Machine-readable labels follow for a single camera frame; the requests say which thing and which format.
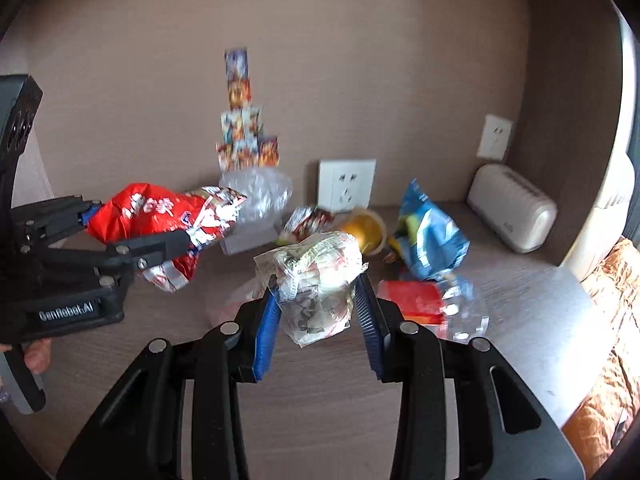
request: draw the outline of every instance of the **wall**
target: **wall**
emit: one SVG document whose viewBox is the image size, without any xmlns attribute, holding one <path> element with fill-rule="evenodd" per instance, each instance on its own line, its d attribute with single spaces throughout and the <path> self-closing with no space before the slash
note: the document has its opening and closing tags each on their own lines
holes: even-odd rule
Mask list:
<svg viewBox="0 0 640 480">
<path fill-rule="evenodd" d="M 18 16 L 0 41 L 0 74 L 2 75 L 29 73 L 29 19 L 26 14 L 27 12 L 23 11 Z M 31 130 L 24 153 L 18 160 L 12 197 L 14 207 L 53 198 L 49 179 L 40 156 L 35 129 Z"/>
<path fill-rule="evenodd" d="M 526 0 L 36 0 L 31 69 L 56 195 L 217 182 L 225 48 L 249 47 L 254 103 L 295 202 L 320 158 L 377 158 L 376 205 L 411 178 L 462 200 L 484 115 L 516 119 Z"/>
<path fill-rule="evenodd" d="M 593 207 L 616 138 L 620 24 L 609 0 L 529 4 L 527 82 L 506 161 L 558 205 L 543 251 L 560 264 Z"/>
</svg>

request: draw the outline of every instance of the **desk surface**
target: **desk surface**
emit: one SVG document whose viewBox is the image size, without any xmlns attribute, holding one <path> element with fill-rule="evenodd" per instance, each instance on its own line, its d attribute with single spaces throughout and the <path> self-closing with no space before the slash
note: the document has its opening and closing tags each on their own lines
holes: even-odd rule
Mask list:
<svg viewBox="0 0 640 480">
<path fill-rule="evenodd" d="M 490 311 L 487 337 L 510 361 L 557 424 L 563 424 L 602 368 L 610 342 L 597 309 L 568 270 L 536 253 L 515 254 L 462 204 L 443 208 L 471 240 L 460 274 L 480 291 Z M 393 226 L 396 211 L 381 211 Z M 76 246 L 92 240 L 82 237 Z M 176 294 L 136 280 L 124 322 L 66 336 L 54 343 L 46 373 L 47 406 L 8 418 L 27 448 L 55 471 L 87 418 L 151 339 L 173 343 L 201 337 L 231 319 L 222 306 L 254 275 L 252 257 L 219 248 L 203 254 L 195 279 Z M 370 261 L 374 285 L 389 276 Z M 370 371 L 357 322 L 304 349 L 278 335 L 271 370 L 260 384 L 241 384 L 246 451 L 253 480 L 273 478 L 388 479 L 394 452 L 400 386 L 381 384 Z"/>
</svg>

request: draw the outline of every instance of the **blue snack bag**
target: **blue snack bag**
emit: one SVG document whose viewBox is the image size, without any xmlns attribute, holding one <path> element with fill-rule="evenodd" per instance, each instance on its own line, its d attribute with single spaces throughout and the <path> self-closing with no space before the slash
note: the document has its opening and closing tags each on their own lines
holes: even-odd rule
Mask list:
<svg viewBox="0 0 640 480">
<path fill-rule="evenodd" d="M 469 240 L 413 180 L 407 188 L 390 245 L 418 280 L 438 280 L 459 266 Z"/>
</svg>

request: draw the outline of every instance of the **white electrical outlet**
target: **white electrical outlet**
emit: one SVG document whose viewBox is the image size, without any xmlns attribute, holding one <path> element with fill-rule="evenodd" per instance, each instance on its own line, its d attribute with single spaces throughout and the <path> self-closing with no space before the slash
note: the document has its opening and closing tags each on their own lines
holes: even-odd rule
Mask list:
<svg viewBox="0 0 640 480">
<path fill-rule="evenodd" d="M 319 207 L 337 212 L 369 206 L 375 159 L 321 160 L 319 173 Z"/>
<path fill-rule="evenodd" d="M 488 114 L 484 120 L 482 139 L 478 146 L 478 156 L 491 160 L 502 160 L 507 150 L 513 123 L 502 117 Z"/>
</svg>

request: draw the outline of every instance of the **human hand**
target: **human hand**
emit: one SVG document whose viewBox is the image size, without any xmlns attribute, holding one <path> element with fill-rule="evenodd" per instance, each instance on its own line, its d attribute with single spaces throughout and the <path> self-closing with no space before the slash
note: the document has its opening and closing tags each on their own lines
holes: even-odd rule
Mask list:
<svg viewBox="0 0 640 480">
<path fill-rule="evenodd" d="M 0 352 L 6 352 L 11 347 L 0 344 Z M 43 373 L 51 364 L 51 339 L 34 341 L 24 349 L 24 364 L 35 374 Z"/>
</svg>

